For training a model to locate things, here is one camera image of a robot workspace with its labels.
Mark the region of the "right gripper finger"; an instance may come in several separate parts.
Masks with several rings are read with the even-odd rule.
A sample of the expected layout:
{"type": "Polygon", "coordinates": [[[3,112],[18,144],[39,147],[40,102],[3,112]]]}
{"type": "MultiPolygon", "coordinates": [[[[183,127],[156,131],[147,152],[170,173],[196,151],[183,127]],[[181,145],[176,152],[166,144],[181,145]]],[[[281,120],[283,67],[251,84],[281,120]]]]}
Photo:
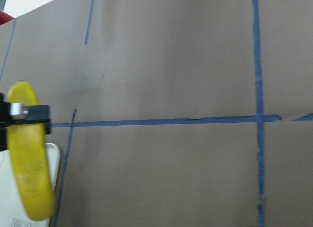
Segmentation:
{"type": "Polygon", "coordinates": [[[13,116],[11,111],[14,108],[14,103],[9,103],[4,100],[4,94],[0,94],[0,150],[5,151],[7,147],[7,128],[12,125],[34,125],[42,123],[44,125],[44,134],[51,134],[50,106],[38,105],[30,106],[23,105],[18,102],[18,106],[22,108],[21,116],[13,116]]]}

